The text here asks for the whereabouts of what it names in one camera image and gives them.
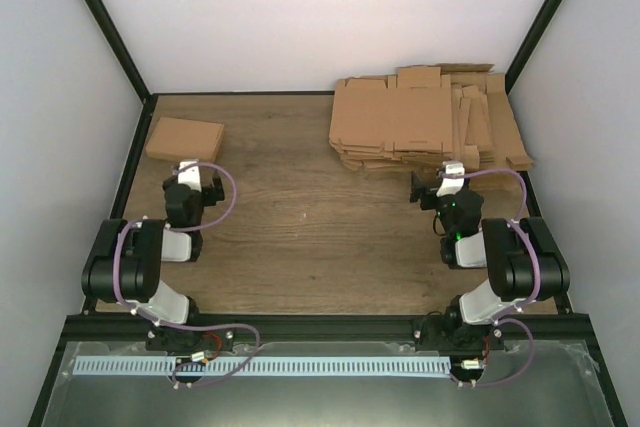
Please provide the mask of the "cardboard box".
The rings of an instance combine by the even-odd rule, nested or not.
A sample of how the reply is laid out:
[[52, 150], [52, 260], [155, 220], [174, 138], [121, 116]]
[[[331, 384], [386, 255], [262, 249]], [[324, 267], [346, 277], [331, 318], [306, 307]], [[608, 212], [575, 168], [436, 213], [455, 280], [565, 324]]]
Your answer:
[[165, 161], [214, 162], [220, 150], [225, 125], [189, 119], [161, 117], [145, 146], [148, 157]]

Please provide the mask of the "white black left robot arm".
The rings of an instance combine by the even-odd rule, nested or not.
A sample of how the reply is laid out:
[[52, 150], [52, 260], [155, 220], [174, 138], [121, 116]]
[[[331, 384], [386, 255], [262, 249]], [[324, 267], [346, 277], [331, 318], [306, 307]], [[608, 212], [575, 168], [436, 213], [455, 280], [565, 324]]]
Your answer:
[[197, 167], [167, 178], [162, 185], [164, 219], [133, 223], [129, 231], [124, 219], [107, 219], [100, 225], [82, 276], [85, 296], [116, 304], [121, 297], [135, 314], [153, 321], [169, 322], [170, 340], [181, 350], [196, 349], [204, 339], [203, 324], [195, 301], [161, 280], [164, 262], [196, 261], [203, 238], [197, 229], [204, 210], [225, 200], [217, 172], [205, 180]]

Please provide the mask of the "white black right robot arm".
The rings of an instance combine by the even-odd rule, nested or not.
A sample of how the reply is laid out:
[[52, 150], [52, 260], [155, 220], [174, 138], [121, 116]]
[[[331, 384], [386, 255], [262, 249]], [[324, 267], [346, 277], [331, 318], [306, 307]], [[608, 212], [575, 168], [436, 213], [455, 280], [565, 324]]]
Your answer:
[[475, 348], [506, 315], [565, 295], [568, 265], [541, 217], [485, 218], [484, 197], [469, 187], [464, 168], [450, 164], [430, 184], [411, 174], [409, 201], [440, 223], [441, 260], [451, 269], [486, 270], [487, 279], [455, 297], [442, 313], [428, 313], [418, 339], [437, 332], [458, 350]]

